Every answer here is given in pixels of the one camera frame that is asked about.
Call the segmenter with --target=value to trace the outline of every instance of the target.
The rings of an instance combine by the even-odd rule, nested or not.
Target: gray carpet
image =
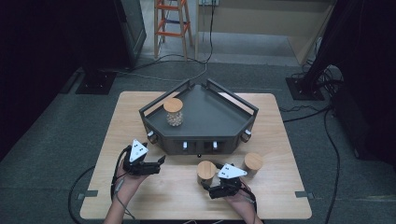
[[[199,75],[199,63],[160,63],[136,70],[139,76],[183,80]],[[285,81],[300,67],[209,63],[204,74],[193,81],[212,78],[234,92],[272,93],[282,108],[326,101],[293,101]],[[122,91],[167,91],[177,82],[135,75],[114,81],[109,95],[78,95],[78,82],[59,94],[30,130],[0,163],[0,223],[73,223],[68,213],[69,190],[76,179],[95,165],[118,97]],[[314,113],[311,109],[282,112],[282,119]],[[396,223],[396,174],[382,161],[360,161],[337,118],[330,112],[327,128],[341,158],[339,185],[330,223]],[[266,223],[324,223],[332,201],[336,176],[336,154],[326,134],[324,113],[285,123],[305,190],[313,192],[313,216],[308,220],[265,220]],[[78,193],[88,187],[92,172],[85,174],[72,194],[71,209],[78,217],[82,201]],[[100,223],[83,220],[81,223]],[[183,223],[164,221],[142,223]]]

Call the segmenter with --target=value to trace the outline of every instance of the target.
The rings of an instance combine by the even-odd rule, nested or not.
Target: floor
[[[189,0],[191,18],[192,42],[195,43],[195,0]],[[154,57],[154,1],[140,0],[147,38],[141,51],[142,58]],[[169,17],[177,16],[171,12]],[[205,60],[210,55],[210,33],[200,33],[198,60]],[[213,53],[211,63],[244,63],[268,64],[281,66],[300,66],[290,47],[288,38],[283,35],[242,35],[212,33]],[[308,58],[312,58],[313,49]],[[188,57],[194,58],[194,46],[188,47]],[[179,38],[167,37],[161,45],[159,56],[168,54],[182,55],[182,45]]]

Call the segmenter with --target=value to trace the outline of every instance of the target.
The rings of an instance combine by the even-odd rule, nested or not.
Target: human arm
[[[125,174],[121,166],[117,170],[117,176],[120,176],[120,178],[116,182],[116,193],[108,209],[105,224],[122,222],[125,213],[124,206],[128,205],[140,184],[148,177],[148,175],[134,176]]]
[[[250,187],[241,179],[243,186],[250,191]],[[253,203],[249,200],[249,195],[243,190],[239,190],[234,196],[224,197],[224,200],[247,224],[263,224],[254,209]]]

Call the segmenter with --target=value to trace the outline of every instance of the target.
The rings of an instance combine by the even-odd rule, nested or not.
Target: orange ladder
[[[183,45],[183,53],[184,59],[187,61],[187,48],[186,48],[186,32],[189,32],[189,40],[190,46],[192,46],[192,39],[191,39],[191,22],[190,22],[190,15],[189,15],[189,7],[187,4],[187,0],[166,0],[170,3],[176,2],[176,6],[166,5],[165,0],[154,0],[156,4],[154,4],[154,57],[158,58],[159,54],[159,41],[158,36],[162,37],[163,43],[165,42],[166,36],[172,37],[180,37]],[[186,14],[186,20],[184,21],[183,16],[183,8]],[[158,20],[158,11],[161,11],[161,20]],[[177,11],[178,12],[178,21],[171,21],[165,17],[165,13],[168,11]],[[165,26],[166,24],[179,24],[180,25],[180,33],[175,32],[166,32]]]

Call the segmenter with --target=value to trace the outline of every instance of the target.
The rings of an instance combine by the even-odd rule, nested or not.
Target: pentagonal metal box
[[[183,103],[183,121],[178,126],[167,122],[162,104],[172,97]],[[258,111],[256,106],[208,79],[201,85],[186,80],[139,113],[152,144],[158,144],[169,155],[200,156],[233,153],[241,141],[250,138]]]

